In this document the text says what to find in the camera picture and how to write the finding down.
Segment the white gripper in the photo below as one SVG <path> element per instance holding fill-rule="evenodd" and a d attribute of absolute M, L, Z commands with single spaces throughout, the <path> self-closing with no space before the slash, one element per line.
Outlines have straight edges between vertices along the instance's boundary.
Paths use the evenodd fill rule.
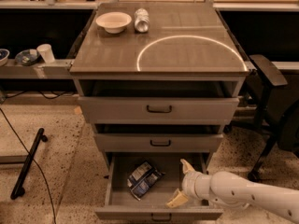
<path fill-rule="evenodd" d="M 189 198 L 208 200 L 210 196 L 210 175 L 194 171 L 194 168 L 185 160 L 180 160 L 182 172 L 185 174 L 182 181 L 182 190 L 176 189 L 171 199 L 166 203 L 169 208 L 176 208 L 185 204 Z"/>

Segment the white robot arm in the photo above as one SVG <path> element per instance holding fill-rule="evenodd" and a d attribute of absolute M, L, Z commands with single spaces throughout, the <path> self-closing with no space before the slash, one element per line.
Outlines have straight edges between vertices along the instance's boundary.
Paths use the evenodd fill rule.
<path fill-rule="evenodd" d="M 195 171 L 186 160 L 180 162 L 184 174 L 182 189 L 177 189 L 166 203 L 169 208 L 179 207 L 190 199 L 231 208 L 251 204 L 299 224 L 298 190 L 254 183 L 229 172 L 206 175 Z"/>

